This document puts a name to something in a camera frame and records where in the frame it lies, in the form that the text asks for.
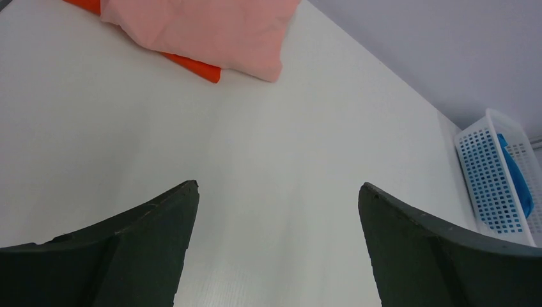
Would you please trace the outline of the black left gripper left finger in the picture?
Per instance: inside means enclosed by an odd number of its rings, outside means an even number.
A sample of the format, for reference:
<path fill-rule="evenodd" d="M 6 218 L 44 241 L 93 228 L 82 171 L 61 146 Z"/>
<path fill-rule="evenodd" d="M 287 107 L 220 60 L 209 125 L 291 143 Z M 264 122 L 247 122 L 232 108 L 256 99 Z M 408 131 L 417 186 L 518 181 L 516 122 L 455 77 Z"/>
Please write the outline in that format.
<path fill-rule="evenodd" d="M 188 180 L 43 243 L 1 249 L 2 306 L 172 306 L 199 203 Z"/>

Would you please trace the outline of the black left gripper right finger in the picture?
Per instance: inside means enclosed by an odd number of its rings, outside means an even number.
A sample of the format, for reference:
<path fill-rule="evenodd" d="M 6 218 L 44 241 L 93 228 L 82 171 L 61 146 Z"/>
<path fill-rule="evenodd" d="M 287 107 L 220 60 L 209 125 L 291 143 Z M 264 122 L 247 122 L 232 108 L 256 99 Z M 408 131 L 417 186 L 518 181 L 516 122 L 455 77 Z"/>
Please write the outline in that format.
<path fill-rule="evenodd" d="M 462 228 L 373 184 L 359 216 L 383 306 L 540 306 L 541 250 Z"/>

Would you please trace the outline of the blue t shirt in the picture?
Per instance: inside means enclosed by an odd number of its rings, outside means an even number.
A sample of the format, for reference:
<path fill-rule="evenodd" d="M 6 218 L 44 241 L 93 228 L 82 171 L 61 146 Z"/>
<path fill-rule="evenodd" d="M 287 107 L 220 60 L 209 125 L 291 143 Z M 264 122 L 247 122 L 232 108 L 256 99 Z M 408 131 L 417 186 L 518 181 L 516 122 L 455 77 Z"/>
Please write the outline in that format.
<path fill-rule="evenodd" d="M 500 147 L 503 151 L 503 155 L 507 164 L 507 168 L 510 172 L 511 178 L 513 180 L 513 183 L 515 185 L 516 193 L 518 195 L 518 198 L 520 200 L 520 204 L 523 209 L 523 213 L 526 218 L 530 216 L 532 213 L 532 210 L 534 209 L 534 202 L 532 199 L 532 195 L 530 193 L 530 189 L 527 185 L 527 182 L 522 175 L 522 172 L 520 168 L 518 167 L 515 160 L 512 158 L 510 153 L 507 151 L 508 143 L 505 139 L 505 137 L 502 134 L 497 134 L 497 138 L 499 140 Z"/>

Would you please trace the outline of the white plastic basket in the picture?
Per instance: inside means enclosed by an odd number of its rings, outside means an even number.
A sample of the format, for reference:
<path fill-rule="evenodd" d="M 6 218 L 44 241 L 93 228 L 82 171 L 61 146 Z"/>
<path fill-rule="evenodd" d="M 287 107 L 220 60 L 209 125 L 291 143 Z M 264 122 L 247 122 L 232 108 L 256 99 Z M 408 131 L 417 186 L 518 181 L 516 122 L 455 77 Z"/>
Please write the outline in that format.
<path fill-rule="evenodd" d="M 500 147 L 520 168 L 530 189 L 534 209 L 523 213 L 515 185 Z M 454 139 L 478 232 L 509 242 L 541 247 L 541 166 L 522 126 L 508 116 L 487 109 L 484 117 Z"/>

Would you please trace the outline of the orange folded t shirt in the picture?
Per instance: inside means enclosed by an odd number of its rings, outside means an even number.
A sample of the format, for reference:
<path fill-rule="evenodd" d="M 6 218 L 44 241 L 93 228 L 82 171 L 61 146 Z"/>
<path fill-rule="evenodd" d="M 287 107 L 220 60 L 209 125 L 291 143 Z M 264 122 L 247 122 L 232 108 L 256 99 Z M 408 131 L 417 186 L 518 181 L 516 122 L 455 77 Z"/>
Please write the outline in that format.
<path fill-rule="evenodd" d="M 93 15 L 101 16 L 100 0 L 64 0 L 64 2 L 86 10 Z M 217 84 L 221 79 L 222 69 L 219 67 L 176 54 L 166 52 L 159 52 L 159 54 L 211 83 Z"/>

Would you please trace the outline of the pink folded t shirt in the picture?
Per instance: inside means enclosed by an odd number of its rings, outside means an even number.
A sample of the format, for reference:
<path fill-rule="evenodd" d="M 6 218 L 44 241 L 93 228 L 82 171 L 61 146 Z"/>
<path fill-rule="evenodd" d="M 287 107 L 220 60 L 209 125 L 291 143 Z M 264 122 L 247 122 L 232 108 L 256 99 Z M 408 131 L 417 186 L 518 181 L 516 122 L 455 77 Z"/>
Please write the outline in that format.
<path fill-rule="evenodd" d="M 101 1 L 100 18 L 149 50 L 274 83 L 299 1 Z"/>

